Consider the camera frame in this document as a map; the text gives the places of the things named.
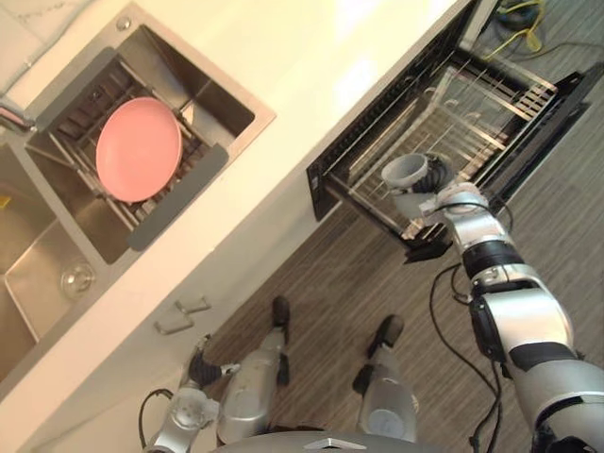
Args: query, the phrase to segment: pink plate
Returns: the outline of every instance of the pink plate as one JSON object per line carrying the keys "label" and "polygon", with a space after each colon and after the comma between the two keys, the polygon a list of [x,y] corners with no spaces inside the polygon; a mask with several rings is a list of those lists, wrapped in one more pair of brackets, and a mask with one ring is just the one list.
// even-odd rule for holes
{"label": "pink plate", "polygon": [[137,97],[115,110],[96,146],[96,170],[115,198],[135,202],[159,192],[182,155],[174,114],[153,97]]}

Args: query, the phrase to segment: stainless steel sink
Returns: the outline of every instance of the stainless steel sink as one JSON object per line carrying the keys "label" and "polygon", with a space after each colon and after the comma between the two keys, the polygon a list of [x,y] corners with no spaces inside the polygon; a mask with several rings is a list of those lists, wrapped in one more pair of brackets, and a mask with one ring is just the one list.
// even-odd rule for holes
{"label": "stainless steel sink", "polygon": [[6,145],[0,162],[1,381],[91,288],[94,272]]}
{"label": "stainless steel sink", "polygon": [[[275,116],[135,6],[108,25],[47,91],[55,96],[37,114],[29,112],[37,131],[25,149],[108,264],[128,248],[144,250]],[[160,193],[125,203],[100,182],[95,149],[110,115],[139,96],[153,96],[172,110],[183,158]]]}
{"label": "stainless steel sink", "polygon": [[[100,183],[95,148],[109,116],[137,96],[170,107],[183,159],[163,191],[128,204]],[[25,114],[34,128],[0,135],[0,206],[9,197],[0,208],[0,398],[275,117],[133,4]],[[40,354],[5,378],[40,340]]]}

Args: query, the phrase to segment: gray cup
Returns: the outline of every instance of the gray cup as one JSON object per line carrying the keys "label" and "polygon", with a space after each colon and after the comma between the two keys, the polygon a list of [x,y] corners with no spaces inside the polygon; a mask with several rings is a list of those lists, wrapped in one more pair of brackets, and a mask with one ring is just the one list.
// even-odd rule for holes
{"label": "gray cup", "polygon": [[381,171],[396,208],[408,219],[422,216],[419,205],[432,193],[412,193],[411,186],[428,173],[428,158],[423,154],[408,154],[389,162]]}

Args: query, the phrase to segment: white countertop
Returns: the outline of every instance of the white countertop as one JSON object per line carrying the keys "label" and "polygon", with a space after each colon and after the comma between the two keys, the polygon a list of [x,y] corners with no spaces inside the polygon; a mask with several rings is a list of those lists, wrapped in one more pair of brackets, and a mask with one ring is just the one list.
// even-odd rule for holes
{"label": "white countertop", "polygon": [[[25,107],[125,3],[96,0],[9,97]],[[99,356],[108,356],[131,326],[138,325],[262,200],[284,190],[288,181],[304,172],[386,80],[404,68],[468,0],[138,3],[277,117],[5,399],[0,409],[5,451],[20,445],[34,422],[45,420],[90,374]],[[175,254],[177,260],[166,259]],[[88,340],[76,347],[68,341],[70,335]],[[77,368],[52,382],[51,393],[36,386],[41,377],[53,376],[52,370],[69,369],[73,357],[78,357]],[[41,398],[46,404],[39,404]],[[41,409],[24,412],[19,405]]]}

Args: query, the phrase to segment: floor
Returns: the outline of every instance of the floor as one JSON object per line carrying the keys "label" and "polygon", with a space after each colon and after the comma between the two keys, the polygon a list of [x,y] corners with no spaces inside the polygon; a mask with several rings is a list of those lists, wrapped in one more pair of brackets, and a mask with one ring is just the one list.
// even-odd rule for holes
{"label": "floor", "polygon": [[[546,48],[566,40],[604,43],[603,2],[552,0],[546,11]],[[492,30],[481,40],[497,43]],[[522,64],[555,81],[597,59],[604,59],[600,50],[563,47]],[[603,366],[604,80],[588,99],[593,105],[510,207],[519,250],[567,308],[576,347]],[[351,383],[363,364],[363,350],[379,322],[399,314],[406,328],[395,354],[420,403],[419,439],[467,451],[467,438],[492,396],[439,343],[428,317],[429,285],[456,259],[450,250],[439,260],[403,265],[403,251],[393,240],[341,207],[217,332],[209,358],[239,360],[255,348],[268,330],[272,298],[283,294],[292,303],[292,382],[277,394],[274,419],[283,425],[353,430],[361,398]],[[466,309],[452,302],[445,285],[438,291],[436,311],[450,342],[487,372]],[[219,396],[223,389],[224,383],[211,392]],[[509,382],[504,383],[503,404],[497,450],[528,451],[530,433]],[[486,445],[490,430],[484,432]]]}

